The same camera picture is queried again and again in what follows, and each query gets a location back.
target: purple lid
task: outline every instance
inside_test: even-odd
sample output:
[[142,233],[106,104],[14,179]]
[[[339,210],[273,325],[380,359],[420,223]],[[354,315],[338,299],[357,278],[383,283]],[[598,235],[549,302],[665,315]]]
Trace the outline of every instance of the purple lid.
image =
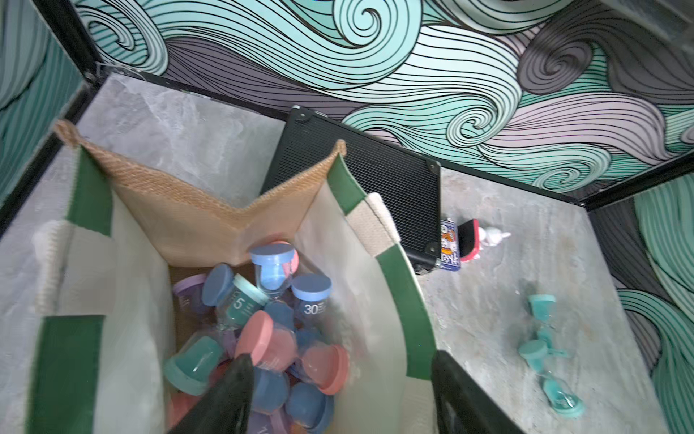
[[206,274],[196,274],[195,276],[190,276],[182,281],[176,282],[176,284],[173,286],[173,294],[182,297],[185,294],[186,291],[195,288],[198,285],[202,285],[205,283],[205,280],[207,279]]

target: plastic cap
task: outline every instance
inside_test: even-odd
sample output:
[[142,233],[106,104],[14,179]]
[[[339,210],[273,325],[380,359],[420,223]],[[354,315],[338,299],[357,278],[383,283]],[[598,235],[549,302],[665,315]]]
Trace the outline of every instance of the plastic cap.
[[253,368],[253,411],[270,415],[287,401],[289,377],[284,372]]
[[313,384],[298,383],[291,388],[285,410],[304,428],[316,428],[324,419],[327,400],[328,395]]
[[209,375],[217,366],[222,352],[222,348],[211,337],[200,337],[185,353],[178,353],[167,360],[164,364],[164,376],[181,392],[196,397],[202,395],[208,388]]
[[294,309],[290,308],[284,301],[271,301],[264,310],[270,315],[273,322],[282,324],[291,331],[294,330]]
[[293,279],[291,292],[300,300],[321,301],[330,296],[332,282],[320,274],[304,274]]
[[518,352],[524,359],[545,357],[548,353],[547,342],[543,340],[529,340],[518,348]]
[[202,285],[205,283],[205,280],[207,279],[207,275],[205,274],[196,274],[195,276],[190,276],[182,281],[178,281],[174,286],[173,286],[173,293],[177,296],[184,295],[183,293],[189,290],[190,288],[196,287],[198,285]]
[[[586,405],[583,401],[576,395],[571,394],[568,390],[564,390],[559,384],[559,381],[555,379],[546,378],[542,383],[542,390],[550,400],[552,409],[560,416],[574,419],[581,416],[586,410]],[[566,398],[571,399],[573,405],[569,406],[566,402]]]
[[234,272],[227,264],[218,264],[208,274],[203,286],[203,303],[216,306],[231,291]]
[[258,310],[254,313],[241,332],[234,357],[250,354],[253,364],[257,365],[270,345],[273,327],[274,323],[267,312]]
[[338,393],[347,381],[347,375],[349,375],[349,353],[347,350],[340,345],[331,345],[330,348],[335,351],[335,366],[333,367],[335,374],[325,387],[319,387],[320,391],[326,395]]
[[325,397],[325,406],[323,412],[318,419],[318,424],[313,428],[306,428],[306,432],[310,434],[322,434],[328,429],[332,422],[332,417],[335,415],[335,398]]
[[551,301],[553,303],[557,302],[557,298],[551,294],[533,294],[529,295],[527,300],[530,303],[534,303],[535,301]]
[[308,349],[315,341],[320,341],[325,343],[323,335],[315,327],[302,328],[296,331],[296,346],[298,347],[299,354],[302,354]]
[[251,260],[256,265],[280,265],[291,262],[295,253],[290,244],[268,244],[251,249]]
[[241,274],[237,274],[234,277],[234,286],[261,306],[265,306],[270,299],[267,294],[259,290],[258,287],[251,282],[247,281],[246,278]]

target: printed number 30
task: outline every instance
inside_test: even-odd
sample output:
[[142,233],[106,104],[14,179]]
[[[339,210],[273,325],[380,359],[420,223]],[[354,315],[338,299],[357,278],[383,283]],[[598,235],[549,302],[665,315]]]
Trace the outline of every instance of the printed number 30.
[[304,313],[306,315],[315,315],[316,313],[318,313],[318,305],[317,304],[307,304],[306,310],[304,310]]

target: ribbed black surface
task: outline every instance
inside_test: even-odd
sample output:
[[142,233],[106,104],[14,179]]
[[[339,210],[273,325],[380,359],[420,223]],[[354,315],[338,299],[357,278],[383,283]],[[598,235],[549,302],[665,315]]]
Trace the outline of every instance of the ribbed black surface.
[[440,170],[433,160],[378,142],[308,109],[289,115],[263,192],[330,154],[335,142],[347,143],[345,162],[367,193],[378,192],[393,216],[402,245],[417,252],[440,242]]

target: canvas tote bag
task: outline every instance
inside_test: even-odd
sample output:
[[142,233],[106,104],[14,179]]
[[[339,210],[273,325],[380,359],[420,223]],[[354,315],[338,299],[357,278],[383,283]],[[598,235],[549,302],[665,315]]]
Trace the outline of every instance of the canvas tote bag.
[[421,290],[380,196],[345,166],[348,144],[237,209],[88,142],[67,121],[55,130],[78,164],[67,216],[35,235],[45,318],[29,433],[164,433],[162,365],[176,350],[170,275],[243,265],[250,248],[275,240],[332,279],[319,328],[349,351],[350,376],[329,432],[434,431],[436,348]]

